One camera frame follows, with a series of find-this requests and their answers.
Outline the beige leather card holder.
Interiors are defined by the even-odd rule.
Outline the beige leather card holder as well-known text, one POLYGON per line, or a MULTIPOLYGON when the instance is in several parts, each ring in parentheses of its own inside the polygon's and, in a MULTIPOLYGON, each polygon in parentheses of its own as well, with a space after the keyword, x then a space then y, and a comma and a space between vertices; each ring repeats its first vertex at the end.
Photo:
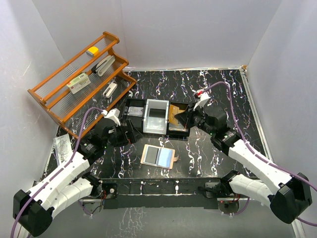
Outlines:
POLYGON ((146 144, 144 146, 142 157, 141 157, 141 164, 159 167, 159 168, 164 168, 164 169, 172 169, 173 164, 176 163, 177 161, 178 161, 178 156, 176 156, 174 149, 169 149, 169 148, 165 148, 165 147, 158 147, 158 146, 153 146, 153 145, 149 145, 149 144, 146 144), (157 161, 156 161, 155 165, 144 163, 144 158, 145 158, 145 154, 146 154, 148 146, 156 147, 159 149, 157 161))

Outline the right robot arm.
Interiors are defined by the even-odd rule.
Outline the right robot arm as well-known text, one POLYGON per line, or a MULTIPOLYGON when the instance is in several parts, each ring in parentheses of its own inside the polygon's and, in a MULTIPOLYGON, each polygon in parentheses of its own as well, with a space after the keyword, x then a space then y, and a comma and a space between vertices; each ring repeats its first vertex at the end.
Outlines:
POLYGON ((215 197, 245 195, 268 206, 279 220, 287 224, 312 204, 307 177, 302 173, 290 175, 278 169, 276 164, 245 142, 241 133, 227 125, 226 113, 222 109, 204 112, 201 107, 190 104, 175 118, 186 129, 196 126, 209 134, 216 149, 244 165, 257 177, 253 180, 232 170, 217 185, 203 187, 201 190, 205 194, 215 197))

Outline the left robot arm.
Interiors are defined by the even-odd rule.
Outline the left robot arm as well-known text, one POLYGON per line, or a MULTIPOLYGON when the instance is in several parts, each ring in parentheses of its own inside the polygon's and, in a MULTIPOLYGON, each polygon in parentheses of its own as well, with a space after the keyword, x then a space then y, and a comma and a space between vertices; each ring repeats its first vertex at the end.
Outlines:
POLYGON ((101 181, 88 172, 88 168, 104 155, 108 146, 133 144, 142 136, 130 119, 121 125, 111 119, 101 119, 91 133, 77 141, 70 158, 28 191, 16 192, 10 236, 14 237, 16 226, 20 224, 30 235, 37 237, 71 204, 87 196, 100 196, 101 181))

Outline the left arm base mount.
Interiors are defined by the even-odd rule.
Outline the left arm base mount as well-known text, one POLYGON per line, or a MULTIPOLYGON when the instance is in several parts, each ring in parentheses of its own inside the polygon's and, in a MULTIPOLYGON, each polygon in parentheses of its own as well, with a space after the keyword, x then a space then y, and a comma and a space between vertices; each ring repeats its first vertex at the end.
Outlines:
POLYGON ((92 191, 89 195, 84 196, 84 198, 91 199, 116 199, 118 195, 118 186, 116 183, 100 183, 99 185, 94 185, 92 191))

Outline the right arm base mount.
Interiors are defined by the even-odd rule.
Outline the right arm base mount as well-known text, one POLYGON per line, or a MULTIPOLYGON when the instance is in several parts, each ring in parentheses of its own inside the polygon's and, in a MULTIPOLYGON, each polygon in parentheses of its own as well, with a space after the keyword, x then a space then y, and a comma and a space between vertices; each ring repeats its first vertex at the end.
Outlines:
POLYGON ((198 192, 206 198, 226 198, 234 193, 229 184, 221 182, 206 182, 198 192))

